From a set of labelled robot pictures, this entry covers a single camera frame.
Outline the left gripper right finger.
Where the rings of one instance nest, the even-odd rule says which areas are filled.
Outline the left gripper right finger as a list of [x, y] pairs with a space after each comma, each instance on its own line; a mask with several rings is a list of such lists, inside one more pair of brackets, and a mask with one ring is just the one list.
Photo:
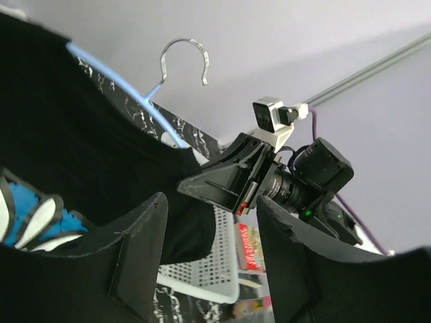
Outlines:
[[267, 197], [257, 219], [276, 322], [429, 322], [430, 249], [348, 245]]

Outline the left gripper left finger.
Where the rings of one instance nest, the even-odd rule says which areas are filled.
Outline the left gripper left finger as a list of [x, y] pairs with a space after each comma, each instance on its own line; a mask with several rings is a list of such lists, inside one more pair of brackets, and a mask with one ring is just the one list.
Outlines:
[[148, 322], [168, 215], [161, 192], [51, 252], [1, 248], [2, 322]]

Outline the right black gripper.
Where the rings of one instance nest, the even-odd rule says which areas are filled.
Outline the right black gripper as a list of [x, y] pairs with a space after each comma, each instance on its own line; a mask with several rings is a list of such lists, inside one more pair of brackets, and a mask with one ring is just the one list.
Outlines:
[[303, 183], [270, 144], [245, 133], [220, 155], [180, 180], [177, 191], [236, 215], [254, 209], [266, 196], [289, 212], [303, 210]]

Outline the light blue clothes hanger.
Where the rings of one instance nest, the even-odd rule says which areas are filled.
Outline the light blue clothes hanger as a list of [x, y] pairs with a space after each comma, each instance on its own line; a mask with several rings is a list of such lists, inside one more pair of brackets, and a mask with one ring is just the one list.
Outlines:
[[97, 59], [95, 56], [91, 55], [86, 50], [80, 48], [78, 45], [69, 42], [66, 46], [67, 50], [83, 59], [85, 62], [89, 63], [91, 66], [95, 67], [98, 71], [102, 72], [109, 79], [115, 82], [126, 94], [132, 97], [148, 114], [152, 115], [156, 121], [162, 126], [162, 128], [171, 136], [172, 140], [176, 143], [176, 146], [180, 149], [187, 148], [186, 143], [181, 139], [180, 135], [174, 130], [173, 126], [167, 121], [167, 119], [159, 112], [154, 104], [152, 103], [152, 97], [156, 92], [163, 86], [167, 80], [167, 66], [166, 66], [166, 55], [169, 49], [179, 42], [186, 42], [192, 44], [198, 49], [203, 58], [203, 70], [201, 73], [201, 83], [202, 86], [208, 84], [207, 73], [209, 70], [209, 54], [204, 48], [204, 46], [195, 39], [192, 38], [177, 38], [171, 40], [162, 50], [160, 55], [160, 70], [161, 79], [155, 86], [146, 94], [142, 95], [138, 90], [136, 90], [130, 83], [128, 83], [123, 77], [121, 77], [117, 72], [112, 70], [110, 67], [105, 65], [102, 61]]

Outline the black daisy print t-shirt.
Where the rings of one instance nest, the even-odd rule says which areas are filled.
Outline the black daisy print t-shirt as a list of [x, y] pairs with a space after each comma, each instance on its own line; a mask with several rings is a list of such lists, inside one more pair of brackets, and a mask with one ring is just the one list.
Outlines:
[[1, 239], [52, 250], [168, 199], [161, 264], [206, 257], [213, 208], [176, 187], [200, 165], [128, 121], [67, 50], [67, 39], [1, 16]]

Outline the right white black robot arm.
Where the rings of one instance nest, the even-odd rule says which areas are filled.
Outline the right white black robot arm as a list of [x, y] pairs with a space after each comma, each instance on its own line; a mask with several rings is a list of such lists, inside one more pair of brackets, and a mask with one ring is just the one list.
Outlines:
[[177, 191], [241, 216], [266, 196], [303, 222], [349, 245], [361, 245], [358, 219], [345, 211], [337, 193], [353, 178], [351, 163], [323, 138], [292, 151], [283, 164], [275, 148], [245, 133]]

